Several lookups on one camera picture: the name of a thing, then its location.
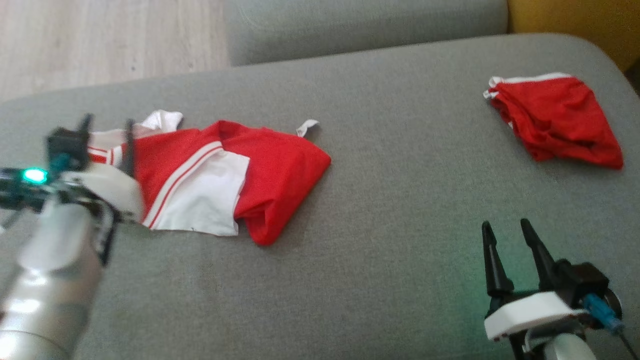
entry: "blue connector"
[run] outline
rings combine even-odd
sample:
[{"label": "blue connector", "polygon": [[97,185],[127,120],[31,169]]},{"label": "blue connector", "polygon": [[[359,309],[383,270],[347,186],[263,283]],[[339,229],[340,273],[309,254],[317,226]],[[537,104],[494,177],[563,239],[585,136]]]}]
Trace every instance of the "blue connector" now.
[{"label": "blue connector", "polygon": [[616,317],[616,313],[598,295],[591,293],[582,299],[582,306],[612,334],[618,335],[625,324]]}]

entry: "gray upholstery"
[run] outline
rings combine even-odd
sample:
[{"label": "gray upholstery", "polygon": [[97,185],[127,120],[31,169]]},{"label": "gray upholstery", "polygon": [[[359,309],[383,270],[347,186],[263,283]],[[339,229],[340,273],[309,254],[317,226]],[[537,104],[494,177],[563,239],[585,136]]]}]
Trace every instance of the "gray upholstery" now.
[{"label": "gray upholstery", "polygon": [[226,0],[232,65],[501,34],[506,0]]},{"label": "gray upholstery", "polygon": [[[536,163],[483,99],[492,75],[569,72],[594,91],[622,171]],[[484,337],[480,226],[491,220],[520,289],[537,286],[519,229],[612,279],[640,346],[640,100],[594,45],[508,35],[149,79],[0,106],[2,162],[43,162],[42,138],[86,111],[110,129],[154,109],[293,132],[305,119],[333,164],[280,239],[125,226],[78,359],[512,359]],[[32,230],[0,246],[0,280]],[[620,342],[589,333],[600,359]]]}]

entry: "black cable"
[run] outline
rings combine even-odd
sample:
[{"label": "black cable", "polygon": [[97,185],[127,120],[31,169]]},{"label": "black cable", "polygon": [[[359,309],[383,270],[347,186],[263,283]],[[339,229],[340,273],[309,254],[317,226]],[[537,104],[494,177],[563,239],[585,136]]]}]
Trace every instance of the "black cable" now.
[{"label": "black cable", "polygon": [[636,354],[634,349],[631,347],[631,344],[629,343],[629,340],[627,340],[625,335],[622,332],[620,332],[618,336],[620,336],[620,340],[622,340],[622,343],[625,344],[625,347],[629,351],[629,354],[631,354],[631,357],[633,357],[634,360],[640,360],[640,357],[638,357],[638,354]]}]

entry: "white garment tag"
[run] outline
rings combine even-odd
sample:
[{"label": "white garment tag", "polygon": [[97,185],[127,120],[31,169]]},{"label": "white garment tag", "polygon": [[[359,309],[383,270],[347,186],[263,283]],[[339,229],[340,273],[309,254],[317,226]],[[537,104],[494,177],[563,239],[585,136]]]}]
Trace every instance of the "white garment tag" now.
[{"label": "white garment tag", "polygon": [[309,119],[296,129],[296,133],[298,134],[298,136],[303,138],[307,134],[307,130],[309,130],[310,127],[314,127],[316,125],[318,125],[318,121]]}]

